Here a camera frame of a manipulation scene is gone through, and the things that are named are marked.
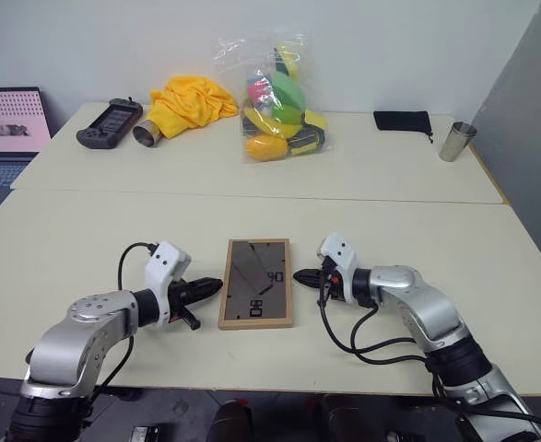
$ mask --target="black game controller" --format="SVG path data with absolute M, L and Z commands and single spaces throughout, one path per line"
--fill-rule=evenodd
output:
M 90 149 L 113 149 L 143 114 L 143 107 L 129 99 L 111 99 L 110 106 L 76 138 Z

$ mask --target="laptop screen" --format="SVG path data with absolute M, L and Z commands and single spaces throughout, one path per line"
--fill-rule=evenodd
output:
M 51 139 L 36 87 L 0 87 L 0 153 L 39 152 Z

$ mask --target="clear plastic bag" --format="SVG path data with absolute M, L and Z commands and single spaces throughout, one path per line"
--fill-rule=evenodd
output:
M 268 161 L 327 148 L 327 124 L 312 103 L 306 49 L 302 34 L 218 41 L 214 60 L 241 105 L 247 158 Z

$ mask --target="metal cup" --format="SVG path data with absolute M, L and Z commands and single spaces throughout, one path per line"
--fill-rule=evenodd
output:
M 151 120 L 145 120 L 133 128 L 133 137 L 147 147 L 153 147 L 161 137 L 161 131 Z
M 440 158 L 444 161 L 455 161 L 471 138 L 476 135 L 476 128 L 466 122 L 456 122 L 442 146 Z

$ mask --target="laptop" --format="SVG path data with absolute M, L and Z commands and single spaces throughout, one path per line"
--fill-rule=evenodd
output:
M 0 87 L 0 203 L 50 139 L 39 89 Z

